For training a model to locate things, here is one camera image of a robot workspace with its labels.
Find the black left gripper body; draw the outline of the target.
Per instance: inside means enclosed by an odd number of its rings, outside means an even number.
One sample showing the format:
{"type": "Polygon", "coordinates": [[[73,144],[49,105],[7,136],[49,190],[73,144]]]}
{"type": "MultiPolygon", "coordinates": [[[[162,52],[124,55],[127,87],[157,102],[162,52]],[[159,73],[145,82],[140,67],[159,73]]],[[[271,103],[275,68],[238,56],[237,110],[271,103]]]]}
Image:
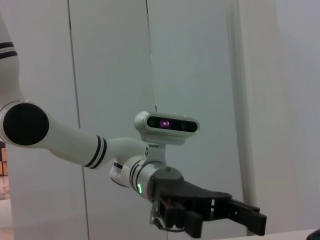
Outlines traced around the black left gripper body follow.
{"type": "Polygon", "coordinates": [[[198,187],[184,179],[159,179],[151,177],[147,185],[147,197],[151,202],[149,223],[165,230],[164,210],[170,206],[183,206],[203,217],[203,222],[212,220],[215,200],[229,200],[229,193],[211,191],[198,187]]]}

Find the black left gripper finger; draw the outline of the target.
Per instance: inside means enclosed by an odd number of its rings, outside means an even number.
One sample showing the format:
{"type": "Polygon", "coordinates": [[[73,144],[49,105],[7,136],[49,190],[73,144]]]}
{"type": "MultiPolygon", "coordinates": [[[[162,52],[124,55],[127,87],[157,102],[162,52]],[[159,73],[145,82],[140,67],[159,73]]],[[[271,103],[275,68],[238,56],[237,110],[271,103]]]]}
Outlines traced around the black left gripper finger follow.
{"type": "Polygon", "coordinates": [[[212,220],[229,219],[245,226],[251,233],[264,236],[267,216],[260,208],[234,199],[216,199],[213,205],[212,220]]]}
{"type": "Polygon", "coordinates": [[[169,206],[163,213],[164,229],[172,233],[185,232],[191,238],[202,235],[203,217],[195,211],[187,210],[182,205],[169,206]]]}

